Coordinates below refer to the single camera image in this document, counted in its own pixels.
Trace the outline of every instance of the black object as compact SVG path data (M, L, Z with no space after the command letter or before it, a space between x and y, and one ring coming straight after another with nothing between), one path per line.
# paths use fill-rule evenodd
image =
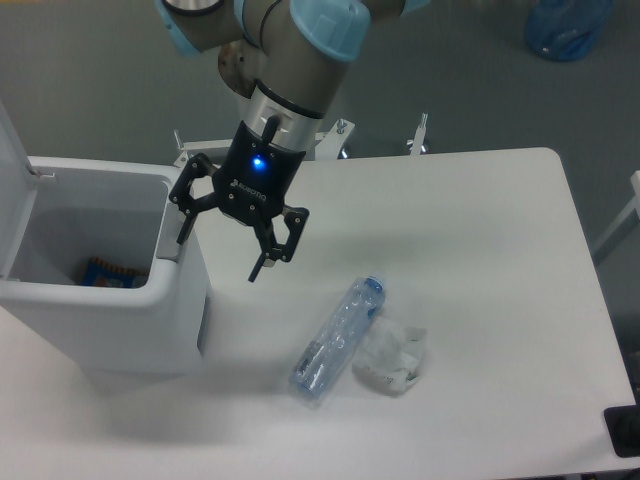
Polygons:
M272 266L277 260L291 261L309 218L306 208L293 208L284 203L306 152L292 152L271 143L279 123L278 117L270 117L259 137L241 122L220 168L205 154L198 153L189 160L169 193L169 200L186 216L178 235L179 244L189 237L198 214L213 208L253 227L262 253L249 276L250 282L263 266ZM195 179L205 176L211 177L213 193L194 199L191 186ZM272 219L278 215L284 216L289 230L284 244L278 243L273 230Z
M623 458L640 456L640 407L611 407L604 419L616 455Z

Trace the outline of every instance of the blue led light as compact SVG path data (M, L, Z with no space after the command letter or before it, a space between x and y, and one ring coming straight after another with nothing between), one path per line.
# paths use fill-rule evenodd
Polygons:
M261 172L265 168L267 168L267 164L265 163L265 161L262 158L253 157L253 168L254 168L254 170L257 170L258 172Z

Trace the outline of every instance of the white trash can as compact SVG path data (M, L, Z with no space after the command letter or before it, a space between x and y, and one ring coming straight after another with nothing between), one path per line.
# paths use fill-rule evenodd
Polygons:
M168 202L175 167L28 158L0 103L0 305L81 367L202 364L209 276ZM139 288L80 286L87 262L147 270Z

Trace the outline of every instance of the crumpled plastic bag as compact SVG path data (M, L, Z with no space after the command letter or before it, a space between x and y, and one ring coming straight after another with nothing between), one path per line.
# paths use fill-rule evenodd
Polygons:
M419 380L427 330L380 317L360 342L353 373L366 385L389 395L401 395Z

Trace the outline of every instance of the robotic arm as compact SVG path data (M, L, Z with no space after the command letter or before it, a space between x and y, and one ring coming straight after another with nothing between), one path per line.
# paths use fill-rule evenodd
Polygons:
M322 119L372 20L399 16L429 0L156 0L165 26L184 55L244 39L268 61L255 79L249 108L218 168L203 153L192 157L169 194L186 216L178 243L199 213L219 208L253 228L263 266L290 262L309 211L285 204L285 194L312 148ZM197 178L213 192L193 198ZM272 219L284 216L289 237L279 243Z

